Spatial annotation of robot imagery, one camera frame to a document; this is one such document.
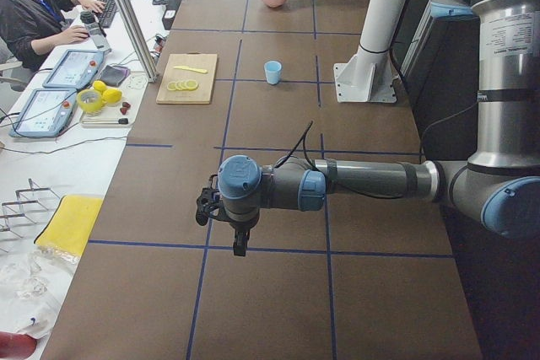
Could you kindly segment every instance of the chair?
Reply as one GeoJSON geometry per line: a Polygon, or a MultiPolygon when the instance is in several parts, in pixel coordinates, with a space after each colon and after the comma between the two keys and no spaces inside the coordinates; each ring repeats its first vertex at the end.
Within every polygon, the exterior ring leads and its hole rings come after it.
{"type": "Polygon", "coordinates": [[[22,62],[12,55],[6,43],[0,39],[0,83],[9,83],[13,91],[22,92],[32,76],[32,71],[24,68],[22,62]]]}

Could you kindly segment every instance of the blue lanyard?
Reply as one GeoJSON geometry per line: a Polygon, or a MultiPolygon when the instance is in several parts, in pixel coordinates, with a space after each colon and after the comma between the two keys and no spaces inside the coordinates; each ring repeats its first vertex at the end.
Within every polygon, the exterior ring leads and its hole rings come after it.
{"type": "Polygon", "coordinates": [[[43,5],[44,8],[47,9],[47,12],[49,12],[49,14],[54,17],[54,19],[60,23],[61,21],[63,21],[63,18],[60,17],[58,14],[55,13],[55,11],[52,9],[52,7],[45,1],[45,0],[39,0],[40,3],[43,5]]]}

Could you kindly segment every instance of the wooden cutting board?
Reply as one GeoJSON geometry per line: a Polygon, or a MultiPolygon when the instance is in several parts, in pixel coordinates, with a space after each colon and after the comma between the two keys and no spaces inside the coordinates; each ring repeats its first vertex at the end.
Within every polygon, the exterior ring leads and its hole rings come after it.
{"type": "Polygon", "coordinates": [[[158,96],[158,105],[207,105],[212,99],[213,79],[218,66],[218,54],[170,54],[165,68],[158,96]],[[207,69],[208,73],[197,73],[175,66],[207,69]],[[194,79],[198,81],[196,90],[168,90],[170,82],[194,79]]]}

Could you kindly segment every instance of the yellow cloth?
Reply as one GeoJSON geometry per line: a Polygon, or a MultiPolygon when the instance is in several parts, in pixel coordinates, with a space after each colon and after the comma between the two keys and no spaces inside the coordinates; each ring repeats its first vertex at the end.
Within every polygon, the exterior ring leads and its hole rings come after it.
{"type": "Polygon", "coordinates": [[[98,197],[64,196],[51,221],[34,243],[80,257],[102,203],[103,199],[98,197]]]}

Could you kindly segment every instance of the hand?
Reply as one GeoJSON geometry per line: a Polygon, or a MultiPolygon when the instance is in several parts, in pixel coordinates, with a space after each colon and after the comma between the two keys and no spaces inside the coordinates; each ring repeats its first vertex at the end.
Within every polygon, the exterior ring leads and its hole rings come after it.
{"type": "Polygon", "coordinates": [[[57,34],[59,42],[57,46],[66,44],[78,44],[89,37],[88,31],[82,25],[67,27],[62,33],[57,34]]]}
{"type": "Polygon", "coordinates": [[[105,2],[101,2],[100,0],[78,0],[78,3],[85,10],[91,10],[96,13],[103,13],[105,10],[105,2]]]}

